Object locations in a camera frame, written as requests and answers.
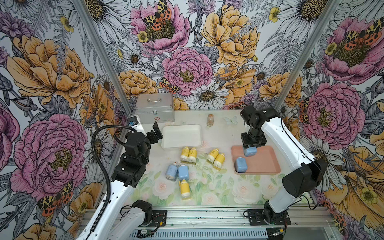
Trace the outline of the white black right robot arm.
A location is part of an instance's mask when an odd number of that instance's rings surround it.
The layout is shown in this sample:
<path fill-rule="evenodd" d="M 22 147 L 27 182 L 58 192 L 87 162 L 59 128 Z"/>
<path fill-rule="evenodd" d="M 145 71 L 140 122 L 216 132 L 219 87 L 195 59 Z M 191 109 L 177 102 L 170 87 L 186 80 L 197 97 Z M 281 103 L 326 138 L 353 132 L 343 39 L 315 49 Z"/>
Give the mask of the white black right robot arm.
<path fill-rule="evenodd" d="M 303 193 L 320 185 L 328 164 L 317 160 L 300 144 L 274 108 L 258 110 L 248 106 L 240 115 L 250 127 L 241 134 L 245 157 L 254 157 L 263 147 L 271 147 L 276 159 L 287 163 L 291 170 L 282 179 L 282 189 L 264 204 L 260 214 L 268 225 L 274 225 Z"/>

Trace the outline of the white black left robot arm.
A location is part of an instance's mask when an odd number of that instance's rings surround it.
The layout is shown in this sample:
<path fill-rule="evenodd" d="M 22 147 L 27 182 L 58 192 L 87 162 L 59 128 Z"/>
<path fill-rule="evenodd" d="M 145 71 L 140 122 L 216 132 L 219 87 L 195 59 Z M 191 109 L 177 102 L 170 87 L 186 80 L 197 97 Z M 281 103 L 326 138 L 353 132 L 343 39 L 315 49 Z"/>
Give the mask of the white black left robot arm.
<path fill-rule="evenodd" d="M 124 127 L 128 130 L 125 141 L 117 140 L 125 151 L 111 175 L 99 159 L 95 145 L 99 132 L 111 126 L 99 128 L 92 136 L 92 153 L 105 177 L 107 193 L 85 229 L 78 235 L 79 240 L 125 240 L 137 227 L 151 222 L 152 205 L 138 200 L 132 204 L 122 220 L 115 223 L 125 201 L 135 191 L 146 171 L 151 146 L 163 138 L 158 123 L 153 124 L 152 131 L 145 132 L 139 119 L 133 117 L 133 120 L 134 125 Z"/>

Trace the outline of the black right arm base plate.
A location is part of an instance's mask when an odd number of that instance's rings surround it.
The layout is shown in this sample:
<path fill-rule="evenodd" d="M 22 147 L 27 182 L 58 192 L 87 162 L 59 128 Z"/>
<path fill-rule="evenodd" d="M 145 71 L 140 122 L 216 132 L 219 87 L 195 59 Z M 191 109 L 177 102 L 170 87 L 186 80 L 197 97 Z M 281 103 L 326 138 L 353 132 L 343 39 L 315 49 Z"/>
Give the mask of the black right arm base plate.
<path fill-rule="evenodd" d="M 243 216 L 251 226 L 289 226 L 291 219 L 287 211 L 276 214 L 268 209 L 248 209 Z"/>

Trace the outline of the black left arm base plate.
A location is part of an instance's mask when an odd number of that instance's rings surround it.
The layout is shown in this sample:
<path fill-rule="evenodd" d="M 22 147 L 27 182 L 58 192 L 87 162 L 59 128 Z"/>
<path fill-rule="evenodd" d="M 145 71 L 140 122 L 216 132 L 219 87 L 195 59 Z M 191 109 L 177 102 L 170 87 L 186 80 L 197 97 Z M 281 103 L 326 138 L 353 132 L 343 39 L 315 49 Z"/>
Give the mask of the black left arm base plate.
<path fill-rule="evenodd" d="M 167 210 L 153 210 L 149 221 L 144 222 L 141 227 L 157 227 L 160 223 L 162 223 L 161 227 L 164 227 L 167 221 L 167 214 Z"/>

